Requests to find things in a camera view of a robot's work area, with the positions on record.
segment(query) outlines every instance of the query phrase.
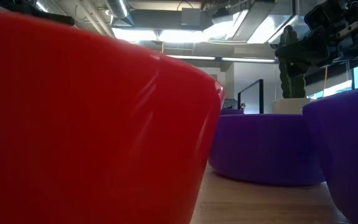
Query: white pot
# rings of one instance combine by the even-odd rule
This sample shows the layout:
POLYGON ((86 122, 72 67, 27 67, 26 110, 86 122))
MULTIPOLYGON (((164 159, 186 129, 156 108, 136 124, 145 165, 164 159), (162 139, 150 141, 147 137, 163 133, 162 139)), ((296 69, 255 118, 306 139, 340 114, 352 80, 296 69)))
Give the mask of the white pot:
POLYGON ((310 103, 311 100, 307 98, 292 98, 273 101, 273 114, 302 114, 302 107, 310 103))

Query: red container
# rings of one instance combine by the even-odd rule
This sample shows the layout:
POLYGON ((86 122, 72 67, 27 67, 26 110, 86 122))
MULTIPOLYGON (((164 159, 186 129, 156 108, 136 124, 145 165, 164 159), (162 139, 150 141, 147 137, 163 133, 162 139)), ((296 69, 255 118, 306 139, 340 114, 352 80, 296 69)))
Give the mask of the red container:
POLYGON ((223 99, 174 58, 0 12, 0 223, 190 222, 223 99))

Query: ceiling pipe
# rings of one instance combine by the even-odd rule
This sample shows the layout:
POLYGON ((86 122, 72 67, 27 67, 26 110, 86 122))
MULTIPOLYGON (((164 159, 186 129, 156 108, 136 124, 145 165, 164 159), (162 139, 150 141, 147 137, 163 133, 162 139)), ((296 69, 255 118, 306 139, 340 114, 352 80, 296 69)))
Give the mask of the ceiling pipe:
POLYGON ((75 0, 78 7, 84 12, 86 18, 89 19, 89 21, 92 23, 93 27, 100 33, 104 34, 103 30, 100 28, 100 26, 96 23, 95 19, 91 16, 91 14, 86 10, 84 4, 80 0, 75 0))
POLYGON ((114 34, 112 33, 111 28, 109 28, 106 25, 106 21, 104 21, 104 19, 100 16, 100 14, 97 12, 95 7, 89 2, 89 0, 82 0, 82 1, 85 2, 85 4, 88 7, 89 11, 94 15, 96 20, 99 21, 99 25, 104 29, 104 31, 107 33, 107 35, 109 35, 110 37, 114 37, 114 34))
POLYGON ((113 20, 111 25, 114 24, 114 21, 120 19, 131 26, 135 26, 134 21, 132 20, 131 15, 129 14, 131 9, 126 0, 107 0, 108 8, 111 11, 113 20))

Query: potted plant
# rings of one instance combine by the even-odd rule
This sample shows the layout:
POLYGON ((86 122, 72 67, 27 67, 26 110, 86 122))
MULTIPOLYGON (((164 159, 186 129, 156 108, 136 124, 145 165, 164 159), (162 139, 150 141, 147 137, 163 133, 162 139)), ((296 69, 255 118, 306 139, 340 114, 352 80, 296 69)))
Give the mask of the potted plant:
MULTIPOLYGON (((280 37, 278 47, 283 47, 298 41, 298 36, 292 26, 286 26, 280 37)), ((272 110, 275 114, 302 114, 302 107, 310 102, 306 98, 305 75, 290 77, 288 68, 291 62, 284 58, 278 58, 280 62, 280 79, 283 90, 283 99, 272 102, 272 110)))

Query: ceiling light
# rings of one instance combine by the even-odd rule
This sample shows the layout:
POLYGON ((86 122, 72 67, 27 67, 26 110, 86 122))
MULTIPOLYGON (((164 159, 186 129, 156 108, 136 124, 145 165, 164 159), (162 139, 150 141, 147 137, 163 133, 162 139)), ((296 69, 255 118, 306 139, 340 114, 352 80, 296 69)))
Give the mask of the ceiling light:
POLYGON ((114 32, 116 38, 129 42, 138 42, 141 40, 157 40, 157 36, 153 30, 112 28, 112 31, 114 32))
POLYGON ((173 58, 190 59, 190 60, 215 60, 215 57, 189 56, 189 55, 167 55, 173 58))
POLYGON ((45 8, 45 6, 43 6, 40 2, 37 1, 36 5, 38 6, 39 9, 41 9, 44 12, 48 12, 47 8, 45 8))
POLYGON ((266 19, 258 26, 255 32, 252 34, 250 39, 247 41, 249 44, 264 44, 271 36, 279 30, 290 16, 286 15, 269 15, 266 19))
POLYGON ((163 30, 158 40, 168 43, 199 43, 208 38, 201 31, 191 30, 163 30))
POLYGON ((248 10, 244 10, 242 12, 237 12, 233 15, 233 20, 235 20, 233 26, 230 28, 230 30, 226 33, 226 40, 234 37, 234 34, 237 32, 237 30, 240 28, 242 21, 246 18, 248 14, 248 10))
POLYGON ((261 58, 231 58, 223 57, 224 62, 255 62, 255 63, 275 63, 274 59, 261 59, 261 58))
POLYGON ((273 42, 275 39, 277 39, 278 37, 280 37, 283 33, 284 33, 284 28, 288 25, 293 26, 295 22, 298 22, 299 16, 294 16, 292 17, 292 19, 290 19, 287 23, 285 23, 282 28, 276 32, 276 34, 274 34, 273 37, 271 37, 267 42, 271 43, 273 42))

